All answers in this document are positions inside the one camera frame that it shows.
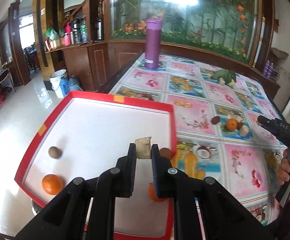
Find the green vegetable toy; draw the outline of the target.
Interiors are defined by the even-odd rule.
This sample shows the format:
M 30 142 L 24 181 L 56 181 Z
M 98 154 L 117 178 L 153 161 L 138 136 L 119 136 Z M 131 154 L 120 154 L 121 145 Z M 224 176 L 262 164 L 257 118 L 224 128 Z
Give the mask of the green vegetable toy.
M 236 84 L 236 73 L 233 70 L 218 70 L 211 75 L 211 79 L 217 80 L 220 85 L 227 85 L 234 89 Z

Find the wooden cabinet counter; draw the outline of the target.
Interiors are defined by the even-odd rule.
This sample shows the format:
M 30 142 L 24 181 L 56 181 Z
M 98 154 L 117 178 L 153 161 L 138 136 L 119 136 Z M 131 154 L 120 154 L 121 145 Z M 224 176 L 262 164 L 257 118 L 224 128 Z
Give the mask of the wooden cabinet counter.
M 82 89 L 94 91 L 106 84 L 145 50 L 144 40 L 110 40 L 62 46 L 48 51 L 52 59 L 62 56 L 69 76 Z

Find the green bag on counter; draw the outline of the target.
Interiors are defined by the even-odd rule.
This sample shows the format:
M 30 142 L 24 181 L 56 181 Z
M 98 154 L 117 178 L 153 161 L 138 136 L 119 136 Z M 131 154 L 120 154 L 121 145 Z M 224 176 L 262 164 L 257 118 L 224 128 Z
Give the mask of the green bag on counter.
M 58 33 L 53 29 L 53 28 L 48 28 L 45 32 L 45 36 L 50 40 L 50 41 L 54 41 L 57 40 L 59 38 Z

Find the orange tangerine under gripper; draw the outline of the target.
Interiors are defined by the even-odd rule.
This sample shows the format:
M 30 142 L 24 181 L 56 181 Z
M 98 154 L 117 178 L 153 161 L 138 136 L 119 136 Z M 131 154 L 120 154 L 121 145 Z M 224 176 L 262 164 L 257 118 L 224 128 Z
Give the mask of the orange tangerine under gripper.
M 147 193 L 148 193 L 149 198 L 154 202 L 160 203 L 160 202 L 164 202 L 166 200 L 166 198 L 159 198 L 156 195 L 154 183 L 150 183 L 148 185 Z

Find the dark red jujube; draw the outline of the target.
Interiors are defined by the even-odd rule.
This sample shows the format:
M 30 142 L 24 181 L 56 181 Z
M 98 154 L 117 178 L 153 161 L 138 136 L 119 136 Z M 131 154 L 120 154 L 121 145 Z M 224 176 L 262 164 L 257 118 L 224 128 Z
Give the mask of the dark red jujube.
M 213 125 L 216 125 L 220 122 L 220 116 L 214 116 L 212 119 L 211 119 L 211 123 Z

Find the black thermos on counter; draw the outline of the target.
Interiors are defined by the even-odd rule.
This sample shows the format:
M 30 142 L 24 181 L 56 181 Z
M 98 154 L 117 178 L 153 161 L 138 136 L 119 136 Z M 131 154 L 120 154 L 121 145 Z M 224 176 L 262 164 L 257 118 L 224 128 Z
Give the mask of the black thermos on counter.
M 81 33 L 80 33 L 80 18 L 74 18 L 72 20 L 72 31 L 73 31 L 73 39 L 74 43 L 80 43 L 82 41 Z

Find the brown round longan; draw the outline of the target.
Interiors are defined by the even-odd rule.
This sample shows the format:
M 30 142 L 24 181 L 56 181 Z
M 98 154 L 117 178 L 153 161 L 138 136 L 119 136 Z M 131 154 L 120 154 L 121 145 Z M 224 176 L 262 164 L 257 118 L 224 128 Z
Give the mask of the brown round longan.
M 59 148 L 57 148 L 56 146 L 51 146 L 48 149 L 48 154 L 51 158 L 53 159 L 58 159 L 62 156 L 62 150 L 60 150 Z

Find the white plastic bucket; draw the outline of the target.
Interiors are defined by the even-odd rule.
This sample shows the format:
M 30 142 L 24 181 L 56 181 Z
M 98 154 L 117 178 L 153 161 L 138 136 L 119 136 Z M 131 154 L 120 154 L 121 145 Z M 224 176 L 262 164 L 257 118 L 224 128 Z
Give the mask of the white plastic bucket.
M 68 79 L 67 70 L 65 69 L 58 70 L 50 76 L 50 83 L 52 85 L 52 89 L 56 93 L 56 96 L 60 99 L 63 98 L 61 89 L 59 87 L 60 79 L 62 77 L 65 77 Z

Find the colourful fruit tablecloth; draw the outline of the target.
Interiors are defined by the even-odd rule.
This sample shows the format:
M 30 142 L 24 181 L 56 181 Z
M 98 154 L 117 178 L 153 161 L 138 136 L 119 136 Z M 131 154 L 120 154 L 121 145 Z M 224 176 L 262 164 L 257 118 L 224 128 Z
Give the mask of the colourful fruit tablecloth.
M 158 68 L 149 70 L 141 56 L 110 92 L 172 105 L 177 136 L 173 166 L 190 177 L 215 178 L 267 225 L 279 214 L 276 176 L 285 146 L 257 118 L 275 119 L 278 112 L 258 82 L 237 75 L 232 89 L 211 79 L 218 70 L 169 55 L 161 55 Z M 214 116 L 220 116 L 216 125 Z M 225 127 L 229 118 L 238 122 L 233 132 Z M 249 128 L 246 137 L 238 133 L 243 125 Z

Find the purple thermos bottle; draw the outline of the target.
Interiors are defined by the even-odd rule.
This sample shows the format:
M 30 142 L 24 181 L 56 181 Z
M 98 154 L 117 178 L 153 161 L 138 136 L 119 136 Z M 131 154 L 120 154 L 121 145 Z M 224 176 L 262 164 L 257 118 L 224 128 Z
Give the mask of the purple thermos bottle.
M 146 21 L 146 24 L 145 67 L 157 69 L 159 66 L 162 20 L 160 18 L 150 18 Z

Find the pink bottle on counter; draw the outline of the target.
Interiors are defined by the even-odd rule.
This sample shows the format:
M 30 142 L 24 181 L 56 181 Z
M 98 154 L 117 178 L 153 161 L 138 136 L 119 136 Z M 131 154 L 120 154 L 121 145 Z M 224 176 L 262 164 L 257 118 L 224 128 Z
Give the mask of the pink bottle on counter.
M 70 22 L 67 22 L 64 29 L 64 45 L 71 45 L 71 26 Z

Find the red white tray box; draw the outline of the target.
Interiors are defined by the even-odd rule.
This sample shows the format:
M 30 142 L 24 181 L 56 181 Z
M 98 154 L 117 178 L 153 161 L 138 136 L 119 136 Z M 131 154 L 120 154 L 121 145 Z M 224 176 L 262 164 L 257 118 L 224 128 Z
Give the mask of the red white tray box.
M 70 92 L 42 124 L 15 175 L 15 182 L 40 206 L 52 200 L 41 181 L 48 174 L 65 184 L 74 178 L 91 179 L 114 167 L 138 138 L 176 150 L 174 109 L 155 101 L 92 92 Z M 56 146 L 62 156 L 53 159 Z M 130 198 L 115 203 L 115 239 L 170 239 L 173 204 L 152 201 L 147 193 L 153 182 L 152 162 L 138 159 Z

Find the brown round fruit by rim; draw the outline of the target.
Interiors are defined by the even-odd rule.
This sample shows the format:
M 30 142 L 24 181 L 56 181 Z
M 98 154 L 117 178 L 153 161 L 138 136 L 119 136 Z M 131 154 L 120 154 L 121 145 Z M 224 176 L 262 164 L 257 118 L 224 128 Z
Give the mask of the brown round fruit by rim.
M 171 152 L 169 148 L 163 147 L 160 149 L 160 155 L 167 159 L 172 159 L 174 154 Z

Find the orange tangerine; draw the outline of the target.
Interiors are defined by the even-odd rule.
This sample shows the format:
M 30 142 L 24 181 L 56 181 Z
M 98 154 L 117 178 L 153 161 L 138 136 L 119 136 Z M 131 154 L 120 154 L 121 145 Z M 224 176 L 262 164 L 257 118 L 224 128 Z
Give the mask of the orange tangerine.
M 225 127 L 228 131 L 233 132 L 238 127 L 238 122 L 234 118 L 229 118 L 225 122 Z
M 156 195 L 154 183 L 150 183 L 148 185 L 147 193 L 148 193 L 149 198 L 154 202 L 160 203 L 160 202 L 164 202 L 166 200 L 166 198 L 159 198 Z
M 64 188 L 62 179 L 55 174 L 48 174 L 44 176 L 41 181 L 43 190 L 50 195 L 57 195 Z

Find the grey blue thermos jug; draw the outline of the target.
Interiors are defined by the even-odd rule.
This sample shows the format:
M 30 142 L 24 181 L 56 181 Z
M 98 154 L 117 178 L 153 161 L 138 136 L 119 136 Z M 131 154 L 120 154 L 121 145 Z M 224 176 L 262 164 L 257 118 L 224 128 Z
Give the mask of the grey blue thermos jug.
M 78 82 L 78 80 L 74 77 L 74 76 L 71 76 L 68 80 L 68 92 L 71 92 L 71 91 L 82 91 L 82 88 Z

